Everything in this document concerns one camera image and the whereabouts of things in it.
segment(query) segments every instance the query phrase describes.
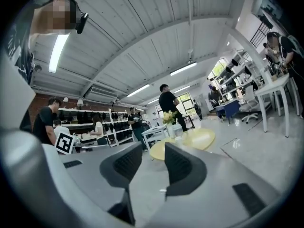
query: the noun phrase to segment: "round yellow table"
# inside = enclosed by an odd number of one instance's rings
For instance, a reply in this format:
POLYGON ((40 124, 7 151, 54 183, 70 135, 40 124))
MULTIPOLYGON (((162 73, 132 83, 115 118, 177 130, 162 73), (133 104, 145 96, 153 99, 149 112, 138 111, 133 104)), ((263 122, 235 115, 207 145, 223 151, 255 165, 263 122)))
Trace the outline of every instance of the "round yellow table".
MULTIPOLYGON (((213 143, 215 134, 210 129, 197 128, 184 132, 181 138, 181 143, 186 147, 192 147, 198 150, 206 150, 213 143)), ((151 147, 150 155, 155 159, 164 161, 166 142, 174 143, 176 141, 173 138, 166 138, 157 142, 151 147)))

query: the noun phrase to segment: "ceiling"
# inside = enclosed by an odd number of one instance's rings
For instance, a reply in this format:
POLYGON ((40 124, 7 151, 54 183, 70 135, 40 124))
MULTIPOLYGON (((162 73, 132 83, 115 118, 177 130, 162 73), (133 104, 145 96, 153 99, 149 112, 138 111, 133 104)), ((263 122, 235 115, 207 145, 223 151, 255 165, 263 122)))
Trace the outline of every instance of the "ceiling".
POLYGON ((76 0, 89 20, 81 35, 69 36, 56 73, 48 72, 56 36, 35 45, 32 87, 90 100, 146 104, 171 88, 195 84, 208 75, 227 41, 224 24, 235 26, 244 0, 76 0), (189 59, 197 66, 170 76, 189 59), (150 84, 140 93, 129 93, 150 84), (102 94, 91 92, 91 87, 102 94))

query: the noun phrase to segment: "office chair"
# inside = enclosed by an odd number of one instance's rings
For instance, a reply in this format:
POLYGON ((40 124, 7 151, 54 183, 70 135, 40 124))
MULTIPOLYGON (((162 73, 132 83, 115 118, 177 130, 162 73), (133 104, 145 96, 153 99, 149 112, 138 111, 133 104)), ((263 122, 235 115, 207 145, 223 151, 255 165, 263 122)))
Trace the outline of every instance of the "office chair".
MULTIPOLYGON (((239 110, 242 111, 242 112, 250 112, 252 109, 259 106, 259 103, 255 99, 255 95, 253 93, 253 86, 252 85, 248 86, 245 89, 245 92, 246 93, 245 93, 245 96, 244 96, 244 100, 245 100, 246 104, 241 105, 239 110)), ((246 124, 248 124, 250 118, 255 118, 257 120, 257 113, 252 113, 252 114, 249 114, 249 115, 243 117, 242 122, 246 119, 246 124)))

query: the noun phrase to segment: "backpack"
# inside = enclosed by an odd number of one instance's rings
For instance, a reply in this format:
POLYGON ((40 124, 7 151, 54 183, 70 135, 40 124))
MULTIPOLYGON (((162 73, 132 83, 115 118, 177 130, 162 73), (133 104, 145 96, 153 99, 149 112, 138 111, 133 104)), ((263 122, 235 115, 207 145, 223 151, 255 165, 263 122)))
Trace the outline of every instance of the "backpack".
POLYGON ((291 36, 289 35, 287 37, 291 43, 293 44, 293 46, 295 47, 295 49, 293 49, 294 52, 296 52, 297 54, 299 54, 302 58, 304 58, 304 50, 303 48, 301 47, 300 43, 298 42, 298 40, 294 37, 294 36, 291 36))

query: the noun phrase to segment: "fluorescent light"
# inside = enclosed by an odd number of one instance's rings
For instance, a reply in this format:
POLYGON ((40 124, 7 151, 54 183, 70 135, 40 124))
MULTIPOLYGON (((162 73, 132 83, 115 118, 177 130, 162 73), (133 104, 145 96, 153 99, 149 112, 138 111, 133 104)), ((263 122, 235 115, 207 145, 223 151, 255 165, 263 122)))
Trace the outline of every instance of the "fluorescent light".
POLYGON ((177 92, 182 91, 182 90, 184 90, 184 89, 187 89, 187 88, 189 88, 189 87, 190 87, 190 85, 189 85, 189 86, 186 86, 186 87, 183 87, 183 88, 181 88, 181 89, 175 91, 174 93, 177 93, 177 92))
POLYGON ((141 87, 140 89, 135 90, 133 93, 127 95, 127 97, 130 97, 130 96, 132 96, 132 95, 135 95, 135 94, 137 94, 138 92, 142 91, 143 89, 148 88, 149 86, 150 86, 150 85, 145 85, 145 86, 141 87))
POLYGON ((65 45, 67 38, 69 34, 67 35, 59 35, 57 36, 52 55, 51 60, 49 61, 48 71, 51 73, 55 73, 57 69, 57 64, 60 58, 60 54, 62 51, 63 46, 65 45))
POLYGON ((148 104, 151 104, 151 103, 153 103, 155 101, 158 101, 158 98, 156 100, 150 101, 148 104))
POLYGON ((197 62, 191 63, 191 64, 189 64, 189 65, 187 65, 187 66, 185 66, 185 67, 182 67, 182 68, 179 69, 179 70, 176 70, 176 71, 170 73, 170 75, 173 76, 173 75, 175 75, 175 74, 178 74, 178 73, 180 73, 180 72, 182 72, 182 71, 184 71, 184 70, 186 70, 186 69, 188 69, 188 68, 191 68, 191 67, 193 67, 193 66, 196 66, 196 65, 197 65, 197 62))

